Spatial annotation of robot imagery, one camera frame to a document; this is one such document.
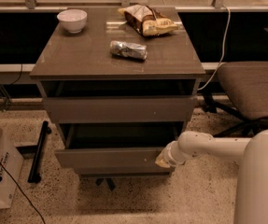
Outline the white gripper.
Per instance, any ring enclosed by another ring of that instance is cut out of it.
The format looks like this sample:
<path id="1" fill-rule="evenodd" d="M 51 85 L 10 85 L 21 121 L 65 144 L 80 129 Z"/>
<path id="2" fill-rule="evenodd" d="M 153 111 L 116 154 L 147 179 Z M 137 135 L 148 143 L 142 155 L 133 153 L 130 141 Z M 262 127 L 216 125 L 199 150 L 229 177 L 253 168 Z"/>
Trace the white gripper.
<path id="1" fill-rule="evenodd" d="M 185 161 L 186 157 L 180 150 L 178 142 L 172 141 L 157 156 L 155 163 L 162 168 L 170 168 L 170 166 L 182 165 Z"/>

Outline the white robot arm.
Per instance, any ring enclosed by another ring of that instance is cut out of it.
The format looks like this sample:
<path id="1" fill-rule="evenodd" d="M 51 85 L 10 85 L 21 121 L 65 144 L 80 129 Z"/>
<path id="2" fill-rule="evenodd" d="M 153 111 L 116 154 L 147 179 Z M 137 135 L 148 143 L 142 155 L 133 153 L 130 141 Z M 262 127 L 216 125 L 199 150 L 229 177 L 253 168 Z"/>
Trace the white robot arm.
<path id="1" fill-rule="evenodd" d="M 155 163 L 171 168 L 202 155 L 239 165 L 233 223 L 268 224 L 268 130 L 251 138 L 185 131 L 162 150 Z"/>

